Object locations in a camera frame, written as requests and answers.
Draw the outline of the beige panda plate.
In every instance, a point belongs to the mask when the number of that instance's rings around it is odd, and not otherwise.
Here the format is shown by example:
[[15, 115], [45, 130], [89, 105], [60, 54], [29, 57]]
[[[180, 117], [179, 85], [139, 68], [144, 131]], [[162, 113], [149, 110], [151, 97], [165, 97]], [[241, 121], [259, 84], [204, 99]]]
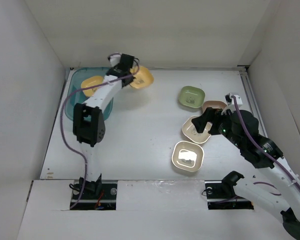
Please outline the beige panda plate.
[[195, 126], [192, 123], [192, 119], [197, 118], [198, 115], [191, 116], [182, 126], [182, 133], [192, 142], [196, 144], [204, 144], [210, 138], [209, 130], [212, 127], [212, 124], [208, 122], [205, 126], [205, 129], [202, 133], [196, 131]]

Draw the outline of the yellow panda plate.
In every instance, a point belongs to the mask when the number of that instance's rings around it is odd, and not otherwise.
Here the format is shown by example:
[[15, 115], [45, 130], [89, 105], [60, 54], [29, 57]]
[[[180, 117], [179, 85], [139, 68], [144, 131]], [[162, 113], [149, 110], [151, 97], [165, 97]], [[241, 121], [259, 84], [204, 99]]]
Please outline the yellow panda plate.
[[131, 73], [136, 73], [133, 81], [129, 84], [134, 89], [143, 89], [154, 83], [154, 77], [148, 68], [144, 66], [130, 69]]
[[[96, 86], [99, 85], [103, 82], [104, 77], [100, 76], [100, 75], [95, 75], [92, 77], [89, 77], [87, 79], [85, 79], [82, 83], [81, 83], [81, 88], [85, 89], [88, 87], [92, 87], [92, 86]], [[96, 91], [97, 91], [98, 87], [93, 87], [90, 89], [86, 89], [83, 90], [83, 94], [87, 97], [90, 98]]]

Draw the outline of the brown panda plate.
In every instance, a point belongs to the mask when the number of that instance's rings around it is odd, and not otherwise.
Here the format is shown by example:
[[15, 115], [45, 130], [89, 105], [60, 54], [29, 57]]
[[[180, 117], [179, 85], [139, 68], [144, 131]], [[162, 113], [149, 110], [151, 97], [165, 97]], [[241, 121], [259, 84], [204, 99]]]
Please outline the brown panda plate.
[[207, 100], [202, 105], [202, 112], [205, 112], [207, 108], [213, 108], [213, 109], [224, 109], [227, 107], [227, 104], [223, 101], [219, 100]]

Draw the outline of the green panda plate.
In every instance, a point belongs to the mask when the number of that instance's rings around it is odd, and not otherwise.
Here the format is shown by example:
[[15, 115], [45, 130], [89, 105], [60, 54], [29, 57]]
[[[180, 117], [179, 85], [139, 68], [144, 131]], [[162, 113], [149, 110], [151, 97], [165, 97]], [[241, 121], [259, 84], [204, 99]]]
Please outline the green panda plate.
[[205, 101], [205, 92], [194, 86], [184, 86], [178, 95], [178, 102], [192, 109], [201, 108]]

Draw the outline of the cream panda plate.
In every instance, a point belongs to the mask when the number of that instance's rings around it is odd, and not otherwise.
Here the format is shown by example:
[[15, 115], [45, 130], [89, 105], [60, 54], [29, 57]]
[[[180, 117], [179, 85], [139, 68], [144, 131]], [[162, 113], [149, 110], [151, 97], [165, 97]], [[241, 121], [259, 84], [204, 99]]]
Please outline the cream panda plate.
[[204, 156], [205, 152], [200, 145], [183, 140], [174, 146], [171, 162], [180, 170], [195, 173], [202, 167]]

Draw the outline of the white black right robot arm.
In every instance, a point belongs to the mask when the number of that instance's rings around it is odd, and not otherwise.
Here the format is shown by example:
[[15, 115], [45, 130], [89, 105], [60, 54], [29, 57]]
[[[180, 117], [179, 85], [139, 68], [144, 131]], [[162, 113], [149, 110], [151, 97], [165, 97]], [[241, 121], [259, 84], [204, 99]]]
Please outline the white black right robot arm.
[[230, 141], [240, 155], [276, 187], [280, 196], [247, 181], [236, 171], [222, 179], [222, 193], [257, 204], [275, 217], [290, 236], [300, 240], [300, 179], [289, 167], [280, 148], [259, 133], [258, 119], [239, 108], [223, 111], [208, 107], [201, 116], [192, 119], [198, 133], [203, 132], [207, 123], [211, 123], [209, 133], [222, 135]]

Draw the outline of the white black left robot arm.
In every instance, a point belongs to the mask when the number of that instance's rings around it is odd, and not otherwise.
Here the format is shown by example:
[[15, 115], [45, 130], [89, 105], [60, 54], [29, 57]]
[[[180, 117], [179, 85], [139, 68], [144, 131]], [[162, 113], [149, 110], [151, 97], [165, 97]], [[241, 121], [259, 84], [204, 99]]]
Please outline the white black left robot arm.
[[111, 67], [102, 83], [83, 103], [73, 110], [73, 134], [80, 143], [84, 159], [84, 176], [79, 179], [80, 189], [90, 198], [97, 198], [102, 191], [101, 170], [93, 156], [93, 148], [106, 133], [104, 112], [114, 96], [135, 79], [139, 71], [139, 60], [128, 54], [114, 53], [108, 57]]

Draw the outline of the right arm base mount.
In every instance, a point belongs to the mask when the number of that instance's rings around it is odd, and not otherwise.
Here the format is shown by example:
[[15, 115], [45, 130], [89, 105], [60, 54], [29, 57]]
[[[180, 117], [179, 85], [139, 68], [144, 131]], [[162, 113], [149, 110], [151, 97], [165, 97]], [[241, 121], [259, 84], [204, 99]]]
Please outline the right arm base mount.
[[205, 180], [201, 195], [206, 197], [208, 210], [254, 210], [251, 201], [235, 194], [234, 186], [243, 178], [232, 171], [221, 180]]

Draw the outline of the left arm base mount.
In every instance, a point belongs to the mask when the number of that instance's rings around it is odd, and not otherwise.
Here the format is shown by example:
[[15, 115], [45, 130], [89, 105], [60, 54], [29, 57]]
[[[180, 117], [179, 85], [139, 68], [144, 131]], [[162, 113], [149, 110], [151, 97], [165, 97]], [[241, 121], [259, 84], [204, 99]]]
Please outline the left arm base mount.
[[70, 210], [78, 211], [114, 211], [117, 206], [118, 182], [102, 180], [100, 175], [96, 181], [86, 181], [80, 197], [84, 179], [70, 183], [72, 190]]

